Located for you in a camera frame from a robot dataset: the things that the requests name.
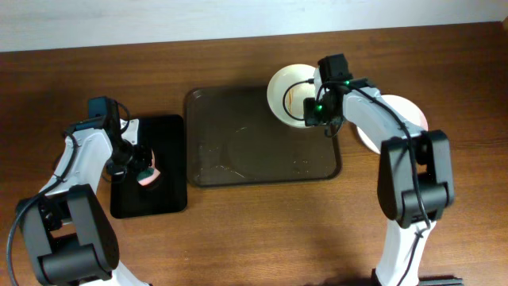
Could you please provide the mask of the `green and pink sponge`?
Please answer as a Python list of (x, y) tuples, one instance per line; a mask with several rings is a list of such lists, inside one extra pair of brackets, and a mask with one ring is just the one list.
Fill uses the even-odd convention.
[(154, 184), (159, 177), (160, 171), (156, 168), (156, 161), (152, 159), (148, 168), (137, 175), (137, 182), (139, 185), (147, 187)]

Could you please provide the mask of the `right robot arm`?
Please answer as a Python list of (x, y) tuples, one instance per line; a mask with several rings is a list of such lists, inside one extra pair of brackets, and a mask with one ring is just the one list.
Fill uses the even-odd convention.
[(367, 79), (353, 79), (347, 68), (320, 64), (313, 83), (316, 94), (304, 101), (306, 125), (347, 120), (380, 151), (377, 196), (387, 234), (371, 282), (421, 285), (418, 270), (425, 244), (455, 197), (447, 136), (408, 121), (378, 88)]

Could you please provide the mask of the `cream plate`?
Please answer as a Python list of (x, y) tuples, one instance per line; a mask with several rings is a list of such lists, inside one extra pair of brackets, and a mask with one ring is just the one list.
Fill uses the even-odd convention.
[(284, 124), (306, 128), (303, 101), (315, 96), (312, 79), (315, 67), (292, 64), (278, 70), (267, 86), (267, 102), (271, 112)]

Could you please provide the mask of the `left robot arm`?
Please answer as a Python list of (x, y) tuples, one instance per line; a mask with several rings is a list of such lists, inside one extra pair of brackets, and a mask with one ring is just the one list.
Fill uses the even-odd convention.
[(17, 205), (6, 243), (6, 266), (16, 285), (12, 247), (21, 233), (41, 285), (142, 285), (120, 260), (113, 227), (96, 196), (111, 161), (125, 171), (144, 170), (151, 153), (137, 143), (137, 121), (106, 115), (65, 130), (65, 150), (50, 180)]

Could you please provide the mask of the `pale blue plate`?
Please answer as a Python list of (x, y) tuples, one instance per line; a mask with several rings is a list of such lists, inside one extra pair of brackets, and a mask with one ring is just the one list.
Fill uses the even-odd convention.
[(424, 113), (409, 99), (398, 95), (381, 95), (377, 100), (393, 110), (398, 115), (398, 118), (405, 123), (410, 133), (429, 130), (428, 121)]

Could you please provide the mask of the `white plate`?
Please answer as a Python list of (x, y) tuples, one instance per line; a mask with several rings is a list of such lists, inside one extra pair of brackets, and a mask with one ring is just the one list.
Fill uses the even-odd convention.
[(360, 127), (356, 127), (356, 132), (361, 140), (361, 142), (373, 153), (380, 154), (381, 153), (381, 144), (382, 141), (379, 137), (374, 136), (373, 138), (369, 137), (367, 133), (365, 133)]

